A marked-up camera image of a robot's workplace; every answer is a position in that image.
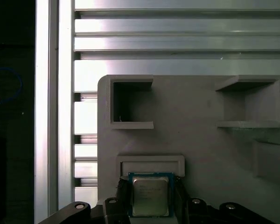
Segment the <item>screw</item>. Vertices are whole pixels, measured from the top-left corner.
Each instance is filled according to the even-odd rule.
[[[235,206],[233,204],[228,204],[228,205],[226,205],[226,208],[228,208],[228,209],[235,209]]]
[[[199,204],[199,203],[200,203],[200,200],[199,200],[199,199],[193,199],[192,202],[193,202],[194,204]]]
[[[76,209],[82,209],[82,208],[84,208],[84,205],[83,205],[83,204],[78,204],[78,205],[76,205]]]

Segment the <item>square slot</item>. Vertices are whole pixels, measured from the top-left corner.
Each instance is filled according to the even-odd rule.
[[[152,76],[120,76],[110,80],[110,125],[113,129],[153,129],[145,114],[136,116],[138,99],[151,90]]]

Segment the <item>rectangular slot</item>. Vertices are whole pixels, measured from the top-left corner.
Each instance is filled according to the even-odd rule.
[[[280,77],[236,76],[217,85],[224,120],[218,127],[280,127]]]

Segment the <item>black surface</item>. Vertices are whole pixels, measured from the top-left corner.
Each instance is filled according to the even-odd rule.
[[[34,46],[35,1],[0,0],[0,67],[23,81],[18,98],[0,105],[0,217],[6,224],[34,220]],[[18,87],[12,74],[0,72],[0,97]]]

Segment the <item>cpu chip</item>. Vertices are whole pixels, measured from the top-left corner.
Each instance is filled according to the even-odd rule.
[[[169,216],[167,176],[133,177],[133,217]]]

